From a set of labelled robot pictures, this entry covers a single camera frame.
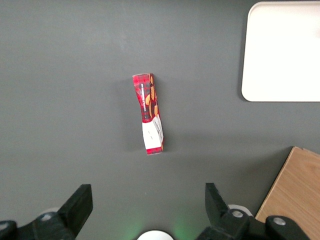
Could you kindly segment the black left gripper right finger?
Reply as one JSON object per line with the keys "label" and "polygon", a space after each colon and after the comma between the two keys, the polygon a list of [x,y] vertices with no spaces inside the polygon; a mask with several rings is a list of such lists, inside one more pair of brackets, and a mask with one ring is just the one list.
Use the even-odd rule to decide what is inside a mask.
{"label": "black left gripper right finger", "polygon": [[205,184],[205,210],[211,226],[198,240],[308,240],[309,237],[292,219],[268,216],[265,222],[256,220],[241,209],[231,209],[214,183]]}

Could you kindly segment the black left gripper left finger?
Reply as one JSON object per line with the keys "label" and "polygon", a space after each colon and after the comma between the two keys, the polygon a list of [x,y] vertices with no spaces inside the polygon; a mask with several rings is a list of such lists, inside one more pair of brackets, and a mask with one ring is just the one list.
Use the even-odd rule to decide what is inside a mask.
{"label": "black left gripper left finger", "polygon": [[75,240],[93,210],[92,186],[82,184],[57,210],[47,211],[18,227],[13,220],[0,222],[2,240]]}

